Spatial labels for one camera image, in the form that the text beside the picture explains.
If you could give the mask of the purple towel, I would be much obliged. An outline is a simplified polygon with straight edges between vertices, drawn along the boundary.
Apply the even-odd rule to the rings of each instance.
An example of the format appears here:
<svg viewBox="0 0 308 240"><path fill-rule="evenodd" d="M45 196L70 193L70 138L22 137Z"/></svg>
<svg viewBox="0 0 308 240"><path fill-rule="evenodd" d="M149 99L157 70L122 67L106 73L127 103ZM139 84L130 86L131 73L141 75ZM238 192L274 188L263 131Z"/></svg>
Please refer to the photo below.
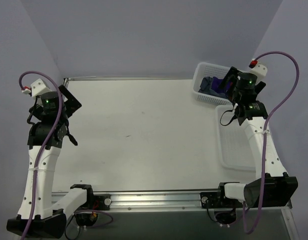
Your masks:
<svg viewBox="0 0 308 240"><path fill-rule="evenodd" d="M232 83L227 82L225 87L220 87L222 82L223 82L223 79L213 77L212 83L211 83L211 89L218 94L225 94L229 90L229 88L231 87Z"/></svg>

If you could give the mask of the blue denim towel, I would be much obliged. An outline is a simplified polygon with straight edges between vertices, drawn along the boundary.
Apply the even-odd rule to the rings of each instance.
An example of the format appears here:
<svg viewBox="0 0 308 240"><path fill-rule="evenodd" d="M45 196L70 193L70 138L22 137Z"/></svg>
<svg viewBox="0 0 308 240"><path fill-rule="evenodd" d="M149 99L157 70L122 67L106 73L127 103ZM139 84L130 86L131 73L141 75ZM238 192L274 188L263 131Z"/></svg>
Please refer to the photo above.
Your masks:
<svg viewBox="0 0 308 240"><path fill-rule="evenodd" d="M213 77L207 76L202 79L202 82L200 84L199 93L225 99L226 98L225 93L216 93L215 91L211 89L212 78Z"/></svg>

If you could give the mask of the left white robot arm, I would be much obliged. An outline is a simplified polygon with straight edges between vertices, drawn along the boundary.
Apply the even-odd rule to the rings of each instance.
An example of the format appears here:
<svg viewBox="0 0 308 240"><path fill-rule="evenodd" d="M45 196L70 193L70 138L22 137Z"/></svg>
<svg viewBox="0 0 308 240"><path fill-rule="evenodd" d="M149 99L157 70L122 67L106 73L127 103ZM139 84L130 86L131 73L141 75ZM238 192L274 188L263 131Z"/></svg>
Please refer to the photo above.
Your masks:
<svg viewBox="0 0 308 240"><path fill-rule="evenodd" d="M66 97L59 110L57 91L47 90L36 97L30 114L39 121L29 132L29 169L22 205L15 218L7 221L7 231L27 238L59 239L65 231L67 219L79 208L88 209L94 201L89 184L74 184L58 202L52 203L52 188L56 163L63 138L77 141L69 133L69 118L82 105L63 85L59 92Z"/></svg>

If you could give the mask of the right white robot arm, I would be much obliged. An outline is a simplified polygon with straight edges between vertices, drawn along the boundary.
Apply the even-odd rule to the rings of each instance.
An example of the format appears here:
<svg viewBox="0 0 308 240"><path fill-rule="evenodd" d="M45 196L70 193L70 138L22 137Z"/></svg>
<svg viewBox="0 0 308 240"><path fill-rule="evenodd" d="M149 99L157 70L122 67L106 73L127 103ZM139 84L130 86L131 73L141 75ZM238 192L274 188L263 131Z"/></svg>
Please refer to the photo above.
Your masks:
<svg viewBox="0 0 308 240"><path fill-rule="evenodd" d="M232 120L244 130L255 164L255 180L250 183L222 182L219 188L225 199L237 200L248 207L283 207L298 187L296 177L289 176L275 149L268 122L270 115L257 100L266 84L250 72L231 67L222 82L232 103Z"/></svg>

